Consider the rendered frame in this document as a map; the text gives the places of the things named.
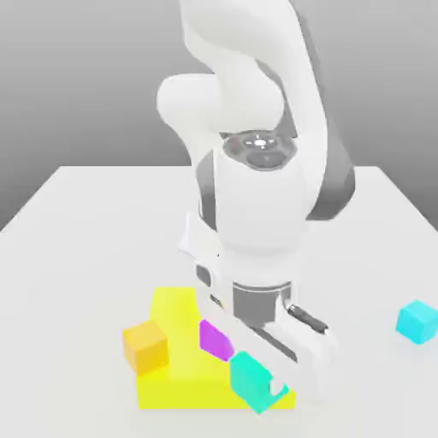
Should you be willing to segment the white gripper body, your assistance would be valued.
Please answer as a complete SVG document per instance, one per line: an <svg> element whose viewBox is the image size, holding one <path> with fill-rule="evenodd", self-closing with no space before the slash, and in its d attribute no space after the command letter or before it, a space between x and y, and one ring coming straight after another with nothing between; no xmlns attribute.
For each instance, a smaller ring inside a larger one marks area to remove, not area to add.
<svg viewBox="0 0 438 438"><path fill-rule="evenodd" d="M337 341L323 323L292 302L288 289L234 289L230 300L213 289L197 289L201 316L247 352L280 387L309 400L324 398L332 383Z"/></svg>

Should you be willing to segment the small cyan cube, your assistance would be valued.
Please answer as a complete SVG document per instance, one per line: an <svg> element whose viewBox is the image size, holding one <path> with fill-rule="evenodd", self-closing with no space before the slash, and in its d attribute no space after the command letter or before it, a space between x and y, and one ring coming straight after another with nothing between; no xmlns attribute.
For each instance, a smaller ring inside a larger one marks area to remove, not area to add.
<svg viewBox="0 0 438 438"><path fill-rule="evenodd" d="M395 329L413 343L421 345L438 333L438 310L423 301L414 300L400 309Z"/></svg>

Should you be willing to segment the small orange cube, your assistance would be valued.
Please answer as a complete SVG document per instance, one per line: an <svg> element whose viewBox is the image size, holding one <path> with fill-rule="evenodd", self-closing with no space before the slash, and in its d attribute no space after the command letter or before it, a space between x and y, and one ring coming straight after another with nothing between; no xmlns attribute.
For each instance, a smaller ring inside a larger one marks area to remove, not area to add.
<svg viewBox="0 0 438 438"><path fill-rule="evenodd" d="M151 319L124 329L122 341L125 358L138 376L169 363L168 337Z"/></svg>

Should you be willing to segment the small teal cube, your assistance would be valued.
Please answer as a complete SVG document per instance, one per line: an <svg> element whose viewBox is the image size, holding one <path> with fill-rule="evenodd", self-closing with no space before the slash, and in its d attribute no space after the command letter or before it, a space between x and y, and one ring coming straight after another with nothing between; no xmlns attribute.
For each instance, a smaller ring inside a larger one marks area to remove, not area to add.
<svg viewBox="0 0 438 438"><path fill-rule="evenodd" d="M290 387L280 394L269 392L269 382L274 378L273 375L248 352L237 352L228 364L231 389L255 413L296 407L296 393Z"/></svg>

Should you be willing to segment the large yellow box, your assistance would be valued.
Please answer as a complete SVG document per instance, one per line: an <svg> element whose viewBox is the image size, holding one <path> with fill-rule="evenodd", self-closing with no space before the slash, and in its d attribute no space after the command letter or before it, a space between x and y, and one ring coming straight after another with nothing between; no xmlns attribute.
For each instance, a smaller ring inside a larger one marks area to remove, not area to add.
<svg viewBox="0 0 438 438"><path fill-rule="evenodd" d="M204 319L192 288L156 288L149 319L168 337L169 363L136 377L139 408L250 408L230 387L229 361L222 362L199 347L199 323Z"/></svg>

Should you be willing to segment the small magenta cube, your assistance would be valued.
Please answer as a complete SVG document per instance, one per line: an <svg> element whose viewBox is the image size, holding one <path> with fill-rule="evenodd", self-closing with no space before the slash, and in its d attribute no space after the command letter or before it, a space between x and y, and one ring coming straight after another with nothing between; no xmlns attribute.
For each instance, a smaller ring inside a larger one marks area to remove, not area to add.
<svg viewBox="0 0 438 438"><path fill-rule="evenodd" d="M234 347L229 338L215 326L202 320L199 323L199 347L210 355L227 362L234 355Z"/></svg>

